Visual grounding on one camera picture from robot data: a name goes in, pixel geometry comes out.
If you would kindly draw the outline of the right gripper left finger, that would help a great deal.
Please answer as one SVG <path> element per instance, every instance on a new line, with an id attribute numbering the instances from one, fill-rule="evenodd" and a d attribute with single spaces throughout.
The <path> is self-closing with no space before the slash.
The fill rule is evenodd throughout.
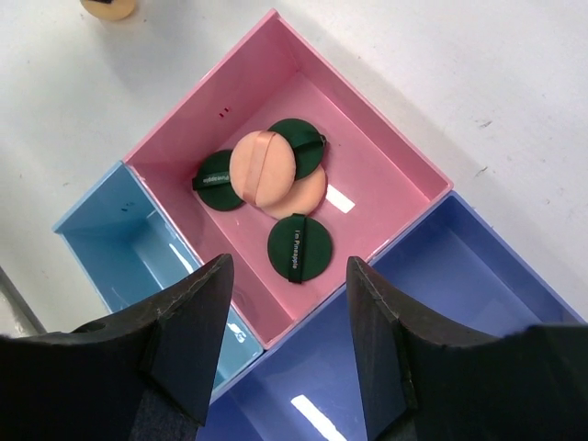
<path id="1" fill-rule="evenodd" d="M 69 333 L 1 340 L 4 440 L 193 440 L 206 423 L 232 299 L 221 254 Z"/>

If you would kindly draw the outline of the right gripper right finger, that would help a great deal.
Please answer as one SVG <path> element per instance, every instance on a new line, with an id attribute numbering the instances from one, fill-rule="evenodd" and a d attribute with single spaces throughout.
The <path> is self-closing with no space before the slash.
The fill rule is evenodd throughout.
<path id="1" fill-rule="evenodd" d="M 346 297 L 370 440 L 584 440 L 587 328 L 494 337 L 393 287 L 362 259 Z"/>

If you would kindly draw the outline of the green puff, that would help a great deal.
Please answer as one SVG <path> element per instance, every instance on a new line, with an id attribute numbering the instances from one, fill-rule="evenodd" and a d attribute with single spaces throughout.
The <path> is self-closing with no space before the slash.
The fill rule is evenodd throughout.
<path id="1" fill-rule="evenodd" d="M 302 284 L 322 274 L 331 263 L 333 252 L 332 236 L 327 229 L 302 214 L 279 220 L 267 239 L 271 266 L 294 284 Z"/>
<path id="2" fill-rule="evenodd" d="M 244 204 L 232 188 L 229 174 L 231 156 L 231 150 L 209 155 L 192 178 L 192 189 L 207 206 L 218 211 L 231 211 Z"/>
<path id="3" fill-rule="evenodd" d="M 310 175 L 321 164 L 326 148 L 326 137 L 303 119 L 282 119 L 268 128 L 281 135 L 290 145 L 295 158 L 295 179 Z"/>

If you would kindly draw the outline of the peach puff with ribbon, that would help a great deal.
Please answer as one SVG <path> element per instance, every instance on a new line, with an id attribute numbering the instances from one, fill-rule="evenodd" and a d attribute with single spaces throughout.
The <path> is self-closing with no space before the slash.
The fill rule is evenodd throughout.
<path id="1" fill-rule="evenodd" d="M 232 150 L 229 174 L 232 188 L 241 199 L 264 208 L 290 191 L 296 174 L 294 153 L 281 135 L 252 131 Z"/>

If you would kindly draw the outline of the green puff top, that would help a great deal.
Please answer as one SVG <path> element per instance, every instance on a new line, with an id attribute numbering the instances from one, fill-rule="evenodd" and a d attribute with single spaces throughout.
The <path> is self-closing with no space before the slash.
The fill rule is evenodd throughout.
<path id="1" fill-rule="evenodd" d="M 281 135 L 290 145 L 295 158 L 295 179 L 310 175 L 321 164 L 326 148 L 326 137 L 303 119 L 282 119 L 268 128 Z"/>

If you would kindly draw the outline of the orange teardrop sponge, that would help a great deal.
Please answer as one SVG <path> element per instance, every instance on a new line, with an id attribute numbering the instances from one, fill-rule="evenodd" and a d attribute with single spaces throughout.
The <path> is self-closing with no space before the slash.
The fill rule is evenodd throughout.
<path id="1" fill-rule="evenodd" d="M 106 21 L 127 18 L 137 6 L 136 0 L 81 0 L 80 3 L 90 15 Z"/>

